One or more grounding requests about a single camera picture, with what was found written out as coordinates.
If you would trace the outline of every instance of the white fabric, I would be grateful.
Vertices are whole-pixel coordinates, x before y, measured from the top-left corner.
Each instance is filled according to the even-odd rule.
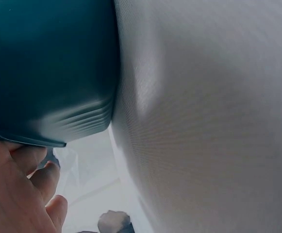
[[[136,232],[282,233],[282,0],[115,3]]]

